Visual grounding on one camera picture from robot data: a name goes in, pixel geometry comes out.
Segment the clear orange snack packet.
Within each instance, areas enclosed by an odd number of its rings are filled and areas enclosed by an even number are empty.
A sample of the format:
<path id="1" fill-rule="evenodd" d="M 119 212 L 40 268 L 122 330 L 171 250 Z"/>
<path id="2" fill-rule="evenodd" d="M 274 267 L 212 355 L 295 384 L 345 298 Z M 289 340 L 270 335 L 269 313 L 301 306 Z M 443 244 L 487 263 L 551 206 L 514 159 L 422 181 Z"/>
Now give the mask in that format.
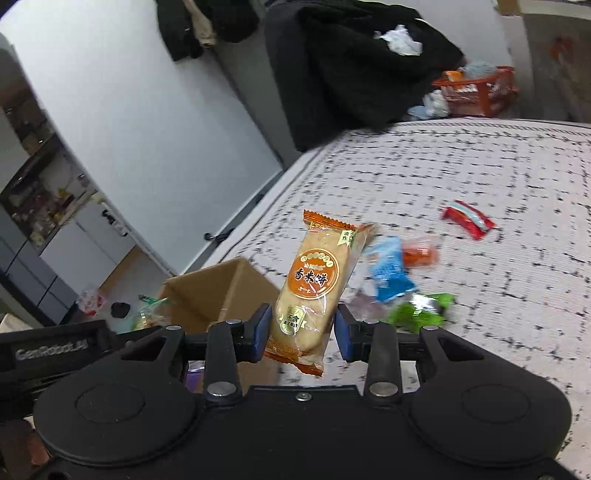
<path id="1" fill-rule="evenodd" d="M 406 268 L 431 266 L 439 261 L 440 239 L 425 236 L 402 241 L 403 264 Z"/>

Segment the white crumpled cloth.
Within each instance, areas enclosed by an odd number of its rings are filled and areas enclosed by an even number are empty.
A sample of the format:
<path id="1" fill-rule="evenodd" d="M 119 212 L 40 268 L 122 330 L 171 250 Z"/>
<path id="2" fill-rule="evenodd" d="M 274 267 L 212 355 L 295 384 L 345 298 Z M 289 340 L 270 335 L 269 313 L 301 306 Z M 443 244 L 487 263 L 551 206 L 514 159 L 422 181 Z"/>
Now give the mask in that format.
<path id="1" fill-rule="evenodd" d="M 374 38 L 385 41 L 389 50 L 400 56 L 421 56 L 423 53 L 423 44 L 414 40 L 404 25 L 386 33 L 376 31 Z"/>

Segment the blue snack packet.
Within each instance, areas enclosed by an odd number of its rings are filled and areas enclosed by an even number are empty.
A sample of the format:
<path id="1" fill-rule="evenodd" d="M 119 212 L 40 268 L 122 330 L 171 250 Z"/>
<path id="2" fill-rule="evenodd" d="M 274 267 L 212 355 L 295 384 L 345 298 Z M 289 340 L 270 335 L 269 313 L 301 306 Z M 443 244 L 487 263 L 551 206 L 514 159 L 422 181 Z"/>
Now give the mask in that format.
<path id="1" fill-rule="evenodd" d="M 418 290 L 406 274 L 399 237 L 387 237 L 370 246 L 367 259 L 379 302 L 389 303 Z"/>

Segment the green snack packet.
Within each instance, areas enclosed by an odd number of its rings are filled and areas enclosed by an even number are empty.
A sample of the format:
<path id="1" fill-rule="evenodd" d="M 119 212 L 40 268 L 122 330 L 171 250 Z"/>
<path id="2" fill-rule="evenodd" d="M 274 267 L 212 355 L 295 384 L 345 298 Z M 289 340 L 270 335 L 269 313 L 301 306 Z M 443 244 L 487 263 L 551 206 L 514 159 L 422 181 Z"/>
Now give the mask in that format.
<path id="1" fill-rule="evenodd" d="M 446 321 L 447 310 L 455 300 L 456 297 L 450 293 L 424 295 L 413 292 L 394 307 L 385 322 L 413 334 L 418 334 L 423 327 L 441 327 Z"/>

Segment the white patterned bed blanket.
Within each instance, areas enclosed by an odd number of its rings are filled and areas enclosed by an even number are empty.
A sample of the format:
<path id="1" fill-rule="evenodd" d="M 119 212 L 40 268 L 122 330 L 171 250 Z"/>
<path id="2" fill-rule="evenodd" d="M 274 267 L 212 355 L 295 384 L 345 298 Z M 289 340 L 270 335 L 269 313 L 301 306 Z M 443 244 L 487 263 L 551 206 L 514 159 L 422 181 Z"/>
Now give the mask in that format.
<path id="1" fill-rule="evenodd" d="M 559 452 L 590 475 L 590 130 L 456 119 L 355 131 L 311 150 L 211 255 L 281 286 L 304 211 L 372 223 L 430 254 L 410 271 L 453 297 L 445 325 L 551 381 L 572 424 Z"/>

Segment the brown cardboard box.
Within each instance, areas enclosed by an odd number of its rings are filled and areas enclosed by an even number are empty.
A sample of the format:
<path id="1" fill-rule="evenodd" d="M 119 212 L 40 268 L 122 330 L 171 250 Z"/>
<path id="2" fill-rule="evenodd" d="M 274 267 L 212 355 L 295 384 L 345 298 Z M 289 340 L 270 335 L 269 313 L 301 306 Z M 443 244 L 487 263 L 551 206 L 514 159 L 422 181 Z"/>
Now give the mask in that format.
<path id="1" fill-rule="evenodd" d="M 250 386 L 276 381 L 276 367 L 249 362 L 249 319 L 263 303 L 274 306 L 279 290 L 249 261 L 235 258 L 166 280 L 172 325 L 184 332 L 176 357 L 204 362 L 202 394 L 211 403 L 231 404 Z"/>

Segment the hanging dark jackets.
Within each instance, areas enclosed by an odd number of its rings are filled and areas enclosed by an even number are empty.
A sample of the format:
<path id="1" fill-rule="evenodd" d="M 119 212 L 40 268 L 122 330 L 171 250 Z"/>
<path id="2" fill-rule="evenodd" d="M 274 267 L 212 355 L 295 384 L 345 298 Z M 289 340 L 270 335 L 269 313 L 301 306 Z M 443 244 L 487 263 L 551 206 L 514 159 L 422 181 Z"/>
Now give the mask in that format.
<path id="1" fill-rule="evenodd" d="M 155 4 L 159 32 L 174 62 L 197 59 L 219 41 L 242 42 L 259 27 L 250 1 L 157 0 Z"/>

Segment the red white snack bar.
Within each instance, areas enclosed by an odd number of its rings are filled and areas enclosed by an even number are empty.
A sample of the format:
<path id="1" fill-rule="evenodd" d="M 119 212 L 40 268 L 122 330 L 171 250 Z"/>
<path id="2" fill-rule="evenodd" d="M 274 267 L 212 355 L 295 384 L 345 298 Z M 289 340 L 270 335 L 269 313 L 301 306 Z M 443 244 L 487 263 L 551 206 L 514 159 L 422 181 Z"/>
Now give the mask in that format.
<path id="1" fill-rule="evenodd" d="M 474 240 L 483 239 L 497 227 L 489 217 L 461 200 L 451 202 L 444 209 L 442 218 L 464 228 Z"/>

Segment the orange plastic basket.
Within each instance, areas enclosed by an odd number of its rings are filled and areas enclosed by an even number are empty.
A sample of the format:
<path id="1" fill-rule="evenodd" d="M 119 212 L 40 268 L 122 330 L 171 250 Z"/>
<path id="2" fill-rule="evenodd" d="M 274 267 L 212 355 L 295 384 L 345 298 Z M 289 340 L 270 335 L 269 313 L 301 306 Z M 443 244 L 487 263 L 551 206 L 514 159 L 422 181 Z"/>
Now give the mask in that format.
<path id="1" fill-rule="evenodd" d="M 514 68 L 510 66 L 499 66 L 495 73 L 477 79 L 465 75 L 459 78 L 449 71 L 433 86 L 443 94 L 453 117 L 496 117 L 513 103 L 519 92 Z"/>

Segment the white kitchen cabinet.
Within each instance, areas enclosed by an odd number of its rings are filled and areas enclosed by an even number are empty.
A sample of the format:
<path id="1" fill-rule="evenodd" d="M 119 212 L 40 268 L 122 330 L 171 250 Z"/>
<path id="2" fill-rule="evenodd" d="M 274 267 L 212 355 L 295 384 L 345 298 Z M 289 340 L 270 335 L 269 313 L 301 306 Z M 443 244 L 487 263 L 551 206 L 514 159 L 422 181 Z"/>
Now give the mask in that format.
<path id="1" fill-rule="evenodd" d="M 89 201 L 45 246 L 41 259 L 75 292 L 99 287 L 135 246 L 104 206 Z"/>

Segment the black clothes pile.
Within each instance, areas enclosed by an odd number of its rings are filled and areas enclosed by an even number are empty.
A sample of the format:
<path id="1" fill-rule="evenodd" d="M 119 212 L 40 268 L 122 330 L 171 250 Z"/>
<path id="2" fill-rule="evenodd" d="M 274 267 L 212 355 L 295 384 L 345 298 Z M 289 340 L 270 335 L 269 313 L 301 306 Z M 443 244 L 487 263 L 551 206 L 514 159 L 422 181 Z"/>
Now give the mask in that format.
<path id="1" fill-rule="evenodd" d="M 400 56 L 374 38 L 404 25 L 423 44 Z M 403 5 L 363 1 L 269 1 L 264 39 L 297 151 L 345 130 L 383 130 L 417 106 L 433 82 L 464 63 L 461 49 Z"/>

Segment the orange rice cracker packet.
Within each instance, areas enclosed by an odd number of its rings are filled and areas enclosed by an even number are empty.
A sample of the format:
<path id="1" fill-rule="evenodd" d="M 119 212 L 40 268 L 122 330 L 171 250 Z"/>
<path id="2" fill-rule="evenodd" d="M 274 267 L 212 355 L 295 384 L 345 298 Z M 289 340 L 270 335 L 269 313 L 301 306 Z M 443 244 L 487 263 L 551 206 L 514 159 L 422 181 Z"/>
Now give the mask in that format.
<path id="1" fill-rule="evenodd" d="M 303 220 L 307 233 L 273 307 L 266 356 L 321 376 L 332 316 L 376 225 L 356 226 L 310 210 Z"/>

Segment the red white plastic bag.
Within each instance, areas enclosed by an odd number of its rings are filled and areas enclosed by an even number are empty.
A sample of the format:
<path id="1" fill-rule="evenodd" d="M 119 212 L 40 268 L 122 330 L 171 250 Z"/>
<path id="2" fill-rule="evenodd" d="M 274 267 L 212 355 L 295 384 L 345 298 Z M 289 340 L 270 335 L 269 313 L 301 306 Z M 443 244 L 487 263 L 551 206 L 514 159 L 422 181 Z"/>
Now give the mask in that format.
<path id="1" fill-rule="evenodd" d="M 85 289 L 77 299 L 77 307 L 87 317 L 95 316 L 106 302 L 106 297 L 96 287 Z"/>

